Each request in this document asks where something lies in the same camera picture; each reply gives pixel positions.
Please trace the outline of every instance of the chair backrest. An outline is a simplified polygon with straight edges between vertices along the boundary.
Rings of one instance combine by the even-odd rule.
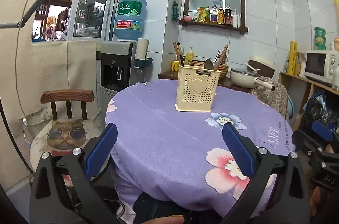
[[[41,104],[50,103],[54,121],[58,119],[55,102],[59,101],[66,102],[67,117],[69,119],[72,118],[71,101],[80,101],[82,119],[87,120],[86,102],[92,103],[94,101],[94,92],[92,90],[85,89],[62,89],[43,92],[40,102]]]

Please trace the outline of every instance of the floral tablecloth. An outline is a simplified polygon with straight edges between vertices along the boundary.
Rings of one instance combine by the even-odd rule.
[[[214,209],[221,216],[235,204],[249,178],[239,170],[222,139],[231,122],[271,153],[294,150],[292,129],[253,95],[217,87],[211,112],[175,109],[177,81],[137,83],[110,101],[106,125],[118,128],[111,151],[119,198],[133,207],[142,192],[190,210]],[[273,187],[269,179],[256,208],[263,210]]]

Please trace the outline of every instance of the heart cutout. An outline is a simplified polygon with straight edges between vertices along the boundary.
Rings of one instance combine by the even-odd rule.
[[[200,94],[201,92],[205,91],[205,89],[208,87],[208,81],[195,79],[192,82],[192,87],[196,93]]]

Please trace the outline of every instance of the brown wooden frame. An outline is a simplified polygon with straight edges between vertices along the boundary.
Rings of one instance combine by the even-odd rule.
[[[94,101],[94,92],[92,90],[84,89],[79,90],[62,89],[43,92],[41,95],[40,103],[41,104],[50,103],[54,121],[58,119],[57,108],[55,106],[55,102],[58,101],[66,102],[67,117],[69,119],[72,118],[71,101],[81,101],[82,119],[87,120],[86,102],[91,103]]]
[[[218,28],[222,28],[222,29],[226,29],[226,30],[233,30],[233,31],[239,31],[240,34],[244,35],[245,32],[248,32],[249,29],[247,27],[245,27],[245,15],[246,15],[246,5],[245,5],[245,0],[241,0],[241,23],[240,23],[240,27],[236,28],[236,27],[227,27],[221,24],[210,24],[210,23],[201,23],[201,22],[186,22],[184,21],[184,19],[180,20],[180,23],[182,23],[183,26],[187,26],[189,25],[202,25],[202,26],[209,26],[209,27],[218,27]],[[188,15],[189,14],[189,0],[185,0],[184,1],[184,13],[183,15]]]

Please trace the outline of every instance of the blue gripper pad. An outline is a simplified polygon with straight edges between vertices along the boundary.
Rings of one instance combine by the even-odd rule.
[[[327,142],[333,141],[333,133],[319,121],[312,124],[312,130]]]
[[[86,160],[85,176],[88,179],[99,174],[101,167],[117,141],[118,129],[115,124],[109,124],[102,134],[99,142],[93,148]]]
[[[240,139],[240,134],[231,123],[222,129],[222,137],[243,175],[253,178],[255,175],[254,158]]]

